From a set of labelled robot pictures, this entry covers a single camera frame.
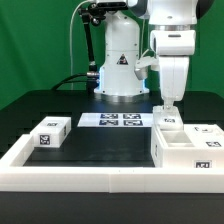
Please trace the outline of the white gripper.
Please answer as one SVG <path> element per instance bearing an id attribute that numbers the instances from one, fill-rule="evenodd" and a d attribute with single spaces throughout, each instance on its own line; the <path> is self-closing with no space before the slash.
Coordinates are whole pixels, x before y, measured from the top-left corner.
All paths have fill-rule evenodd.
<path id="1" fill-rule="evenodd" d="M 150 34 L 150 47 L 158 60 L 164 111 L 178 110 L 174 104 L 183 98 L 185 92 L 189 57 L 195 52 L 195 37 L 194 30 L 153 30 Z"/>

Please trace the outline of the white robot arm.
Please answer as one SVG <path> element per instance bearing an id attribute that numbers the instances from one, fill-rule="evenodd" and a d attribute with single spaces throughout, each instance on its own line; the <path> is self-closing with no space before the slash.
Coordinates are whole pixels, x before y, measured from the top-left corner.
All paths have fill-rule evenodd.
<path id="1" fill-rule="evenodd" d="M 95 93 L 112 99 L 147 94 L 144 80 L 152 69 L 159 73 L 163 108 L 171 110 L 185 92 L 189 57 L 195 52 L 194 26 L 214 1 L 93 0 L 94 8 L 106 21 L 105 62 Z M 140 52 L 139 25 L 123 14 L 125 10 L 152 27 L 151 56 Z"/>

